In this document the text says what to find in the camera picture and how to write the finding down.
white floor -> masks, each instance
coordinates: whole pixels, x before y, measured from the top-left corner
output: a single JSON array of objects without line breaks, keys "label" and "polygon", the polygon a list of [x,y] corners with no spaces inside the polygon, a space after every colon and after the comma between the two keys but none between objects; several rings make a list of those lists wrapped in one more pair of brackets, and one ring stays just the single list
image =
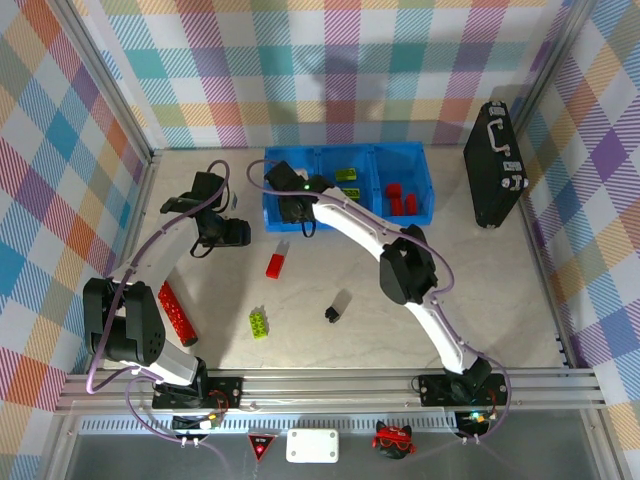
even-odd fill
[{"label": "white floor", "polygon": [[[185,255],[169,276],[200,337],[192,353],[209,367],[224,368],[439,366],[416,319],[380,290],[378,263],[364,249],[335,231],[319,231],[312,239],[264,231],[261,194],[245,179],[247,164],[262,155],[253,149],[162,156],[141,238],[151,232],[164,201],[190,190],[195,172],[216,158],[232,167],[238,207],[229,215],[252,226],[250,246],[220,249],[202,260]],[[479,228],[461,149],[430,149],[427,156],[436,213],[425,232],[456,274],[456,287],[442,298],[452,323],[474,347],[508,367],[560,366],[551,311],[519,211],[499,229]],[[280,279],[266,278],[283,239],[290,248]],[[446,281],[442,269],[437,274]],[[343,289],[352,300],[342,318],[329,324],[324,311]],[[257,341],[248,319],[256,307],[264,308],[269,327],[268,338]],[[179,344],[170,324],[167,331]]]}]

black briefcase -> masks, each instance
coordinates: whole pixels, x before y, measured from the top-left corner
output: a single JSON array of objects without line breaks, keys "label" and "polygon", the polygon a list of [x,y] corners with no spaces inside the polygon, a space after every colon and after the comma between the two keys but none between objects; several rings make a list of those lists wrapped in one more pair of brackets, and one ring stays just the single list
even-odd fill
[{"label": "black briefcase", "polygon": [[467,145],[464,160],[476,212],[476,222],[497,228],[529,186],[507,105],[482,106]]}]

red cylinder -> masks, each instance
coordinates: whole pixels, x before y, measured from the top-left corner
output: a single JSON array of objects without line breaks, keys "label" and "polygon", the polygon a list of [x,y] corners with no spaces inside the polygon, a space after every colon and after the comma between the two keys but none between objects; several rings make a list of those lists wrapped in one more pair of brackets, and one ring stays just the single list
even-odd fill
[{"label": "red cylinder", "polygon": [[182,305],[180,305],[178,298],[167,282],[164,282],[162,285],[160,293],[158,293],[158,300],[160,300],[164,311],[167,312],[169,321],[178,334],[182,346],[190,347],[196,343],[198,341],[198,335],[196,335],[196,331],[187,318],[187,314],[184,313]]}]

blue storage bin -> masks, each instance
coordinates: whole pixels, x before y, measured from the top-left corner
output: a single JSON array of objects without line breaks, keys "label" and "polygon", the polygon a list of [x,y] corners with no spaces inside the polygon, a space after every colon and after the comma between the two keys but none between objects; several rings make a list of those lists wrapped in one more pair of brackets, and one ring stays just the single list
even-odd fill
[{"label": "blue storage bin", "polygon": [[[359,188],[358,203],[389,222],[428,225],[433,218],[435,196],[421,143],[270,147],[265,150],[265,159],[284,160],[294,170],[304,168],[309,176],[320,174],[340,188]],[[265,173],[271,167],[266,163]],[[356,170],[356,180],[336,180],[335,172],[345,168]],[[416,194],[417,215],[391,216],[391,203],[384,193],[389,183],[402,185],[403,202],[408,194]],[[300,231],[300,225],[282,222],[275,195],[264,194],[262,206],[267,232]],[[318,223],[318,229],[327,228],[330,227]]]}]

plaid wallpaper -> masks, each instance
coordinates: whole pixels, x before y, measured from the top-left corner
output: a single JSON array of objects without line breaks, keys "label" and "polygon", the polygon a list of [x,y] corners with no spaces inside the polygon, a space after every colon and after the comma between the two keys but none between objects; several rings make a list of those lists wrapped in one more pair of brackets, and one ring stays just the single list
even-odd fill
[{"label": "plaid wallpaper", "polygon": [[151,143],[190,148],[464,143],[492,95],[517,109],[572,0],[75,3]]},{"label": "plaid wallpaper", "polygon": [[640,0],[600,0],[527,133],[562,321],[640,478]]},{"label": "plaid wallpaper", "polygon": [[122,248],[142,161],[45,0],[0,0],[0,479],[35,475],[80,294]]}]

